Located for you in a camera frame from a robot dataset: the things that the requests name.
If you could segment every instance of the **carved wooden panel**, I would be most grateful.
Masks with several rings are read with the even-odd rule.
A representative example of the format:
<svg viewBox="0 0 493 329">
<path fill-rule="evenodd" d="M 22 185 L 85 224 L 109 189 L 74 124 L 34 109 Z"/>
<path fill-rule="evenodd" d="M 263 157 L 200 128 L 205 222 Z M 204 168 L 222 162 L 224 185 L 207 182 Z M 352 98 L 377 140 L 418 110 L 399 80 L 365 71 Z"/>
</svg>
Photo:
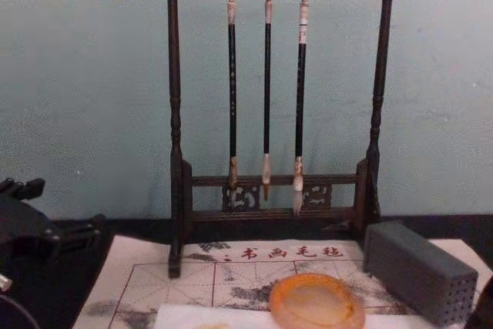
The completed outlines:
<svg viewBox="0 0 493 329">
<path fill-rule="evenodd" d="M 236 201 L 230 205 L 230 187 L 223 186 L 223 211 L 258 211 L 260 210 L 260 186 L 238 186 Z"/>
<path fill-rule="evenodd" d="M 332 185 L 305 186 L 303 210 L 320 210 L 332 207 Z"/>
</svg>

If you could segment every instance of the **gray block with holes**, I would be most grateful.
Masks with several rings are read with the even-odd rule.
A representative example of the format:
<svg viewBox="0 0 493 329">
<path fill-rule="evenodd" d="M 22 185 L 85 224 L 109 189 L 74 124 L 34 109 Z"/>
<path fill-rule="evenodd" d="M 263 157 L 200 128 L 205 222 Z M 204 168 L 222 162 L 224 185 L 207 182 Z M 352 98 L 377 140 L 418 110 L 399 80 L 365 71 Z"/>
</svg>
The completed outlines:
<svg viewBox="0 0 493 329">
<path fill-rule="evenodd" d="M 478 272 L 401 223 L 367 228 L 363 268 L 439 327 L 469 317 Z"/>
</svg>

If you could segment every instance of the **felt mat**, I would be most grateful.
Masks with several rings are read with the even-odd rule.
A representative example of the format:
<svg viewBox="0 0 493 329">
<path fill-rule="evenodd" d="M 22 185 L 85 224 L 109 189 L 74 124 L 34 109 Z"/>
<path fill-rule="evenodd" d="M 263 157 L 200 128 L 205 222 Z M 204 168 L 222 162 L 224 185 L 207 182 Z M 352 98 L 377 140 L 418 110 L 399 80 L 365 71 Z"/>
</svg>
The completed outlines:
<svg viewBox="0 0 493 329">
<path fill-rule="evenodd" d="M 479 272 L 478 294 L 491 271 L 461 240 L 432 240 Z M 363 252 L 354 241 L 278 240 L 188 244 L 180 279 L 168 278 L 169 246 L 115 237 L 105 266 L 75 329 L 152 329 L 162 304 L 193 304 L 267 311 L 270 289 L 299 273 L 341 279 L 367 314 L 414 312 L 361 270 Z"/>
</svg>

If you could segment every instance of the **wall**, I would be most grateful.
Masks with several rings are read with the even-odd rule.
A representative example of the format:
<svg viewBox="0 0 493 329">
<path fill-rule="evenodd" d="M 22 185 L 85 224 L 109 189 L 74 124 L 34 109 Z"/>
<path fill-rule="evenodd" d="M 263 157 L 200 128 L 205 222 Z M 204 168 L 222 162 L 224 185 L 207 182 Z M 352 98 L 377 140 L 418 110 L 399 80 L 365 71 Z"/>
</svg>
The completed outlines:
<svg viewBox="0 0 493 329">
<path fill-rule="evenodd" d="M 183 153 L 195 174 L 227 174 L 226 0 L 179 1 Z M 293 168 L 299 1 L 273 0 L 275 173 Z M 240 173 L 255 174 L 263 0 L 236 2 Z M 353 172 L 364 158 L 380 3 L 310 0 L 307 173 Z M 0 175 L 44 177 L 32 204 L 50 217 L 168 217 L 166 0 L 0 0 L 0 10 Z M 492 15 L 489 0 L 394 0 L 383 214 L 492 211 Z M 290 195 L 273 191 L 272 203 Z M 219 198 L 195 192 L 197 208 Z"/>
</svg>

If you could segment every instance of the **rack post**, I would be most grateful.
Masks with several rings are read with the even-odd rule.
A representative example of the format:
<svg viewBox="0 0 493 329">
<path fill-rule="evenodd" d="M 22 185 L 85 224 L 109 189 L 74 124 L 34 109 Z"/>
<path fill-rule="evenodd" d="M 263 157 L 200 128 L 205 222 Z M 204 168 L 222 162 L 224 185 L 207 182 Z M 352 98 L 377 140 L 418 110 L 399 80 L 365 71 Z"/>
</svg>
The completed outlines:
<svg viewBox="0 0 493 329">
<path fill-rule="evenodd" d="M 370 145 L 367 149 L 368 179 L 366 196 L 366 214 L 363 225 L 366 226 L 380 216 L 378 204 L 378 168 L 380 166 L 380 150 L 378 138 L 382 120 L 382 105 L 384 103 L 385 76 L 387 72 L 388 40 L 391 30 L 392 0 L 382 0 L 380 32 L 378 35 L 377 64 L 373 88 L 373 112 L 371 113 Z"/>
<path fill-rule="evenodd" d="M 169 252 L 169 276 L 179 277 L 183 247 L 183 155 L 180 146 L 181 88 L 179 80 L 178 0 L 168 0 L 169 104 L 171 105 L 171 219 L 173 242 Z"/>
</svg>

